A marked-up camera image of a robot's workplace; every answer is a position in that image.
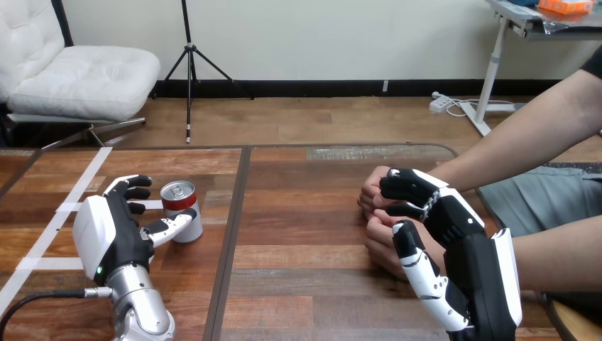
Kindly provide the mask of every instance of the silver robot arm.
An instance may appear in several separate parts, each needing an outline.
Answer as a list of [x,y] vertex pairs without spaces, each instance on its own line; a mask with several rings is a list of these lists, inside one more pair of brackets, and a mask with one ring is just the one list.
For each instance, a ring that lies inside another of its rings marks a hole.
[[193,209],[138,229],[132,217],[144,205],[152,179],[130,175],[116,179],[103,196],[87,198],[77,213],[73,239],[88,278],[108,289],[114,308],[115,341],[170,341],[175,321],[148,275],[155,247],[171,240],[196,217]]
[[381,179],[381,195],[401,200],[387,213],[421,221],[446,249],[447,277],[440,276],[415,225],[399,221],[393,242],[401,266],[422,305],[451,340],[514,340],[522,311],[510,230],[488,238],[483,220],[447,186],[414,169],[392,168]]

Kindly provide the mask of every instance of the chair leg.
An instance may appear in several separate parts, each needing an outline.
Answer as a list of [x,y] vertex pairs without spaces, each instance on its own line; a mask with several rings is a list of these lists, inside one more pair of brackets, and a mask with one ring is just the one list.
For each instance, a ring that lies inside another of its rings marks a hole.
[[126,126],[133,126],[134,124],[145,124],[145,123],[146,123],[146,119],[141,118],[141,119],[130,119],[128,121],[123,121],[123,122],[119,122],[119,123],[106,124],[103,126],[94,126],[93,124],[90,124],[90,127],[88,127],[87,129],[82,130],[71,136],[68,136],[62,140],[56,141],[53,144],[49,144],[42,149],[60,148],[62,146],[66,146],[68,144],[72,144],[73,142],[76,142],[79,140],[84,140],[84,139],[92,139],[99,147],[104,147],[104,144],[102,143],[102,141],[100,140],[100,138],[98,137],[97,134],[102,134],[107,131],[121,129]]
[[146,124],[146,119],[145,118],[129,119],[128,121],[106,124],[104,126],[93,126],[92,130],[94,131],[95,134],[102,134],[102,133],[106,133],[107,131],[113,131],[113,130],[125,128],[126,126],[133,126],[135,124]]
[[43,147],[42,149],[53,149],[53,148],[60,148],[62,146],[66,146],[68,144],[72,144],[73,142],[79,141],[79,140],[84,140],[87,137],[87,133],[88,131],[90,131],[90,129],[92,128],[92,125],[90,125],[90,128],[79,131],[71,136],[68,136],[62,140],[56,141],[53,144],[49,144],[46,147]]
[[90,129],[88,129],[88,136],[92,137],[92,140],[94,140],[94,142],[96,142],[98,147],[104,147],[104,144],[102,143],[102,141],[100,141],[100,138],[94,132],[94,126],[91,126]]

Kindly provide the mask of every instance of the aluminum can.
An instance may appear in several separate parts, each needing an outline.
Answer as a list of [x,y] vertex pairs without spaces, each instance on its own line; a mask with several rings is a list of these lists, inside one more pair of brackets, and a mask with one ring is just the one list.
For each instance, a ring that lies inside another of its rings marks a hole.
[[201,211],[199,201],[195,192],[195,186],[188,181],[174,181],[161,188],[161,201],[165,214],[169,217],[186,210],[194,208],[197,211],[197,217],[190,222],[190,225],[183,231],[173,237],[174,242],[188,243],[201,237],[203,234],[203,222],[201,220]]

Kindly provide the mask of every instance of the person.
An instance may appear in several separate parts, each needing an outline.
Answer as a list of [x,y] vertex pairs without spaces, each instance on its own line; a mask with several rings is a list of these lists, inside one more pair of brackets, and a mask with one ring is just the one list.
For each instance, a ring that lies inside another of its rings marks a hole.
[[[458,158],[430,175],[485,201],[510,228],[523,290],[602,291],[602,175],[538,167],[602,129],[602,47],[567,79],[542,93]],[[404,278],[392,242],[377,167],[361,187],[372,260]],[[444,270],[444,249],[415,221],[427,251]]]

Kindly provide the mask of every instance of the black sleeve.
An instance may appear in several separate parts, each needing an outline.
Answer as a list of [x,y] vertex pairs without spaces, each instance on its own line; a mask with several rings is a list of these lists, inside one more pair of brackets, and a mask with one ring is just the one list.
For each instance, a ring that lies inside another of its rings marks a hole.
[[593,53],[588,61],[581,67],[592,75],[602,79],[602,46]]

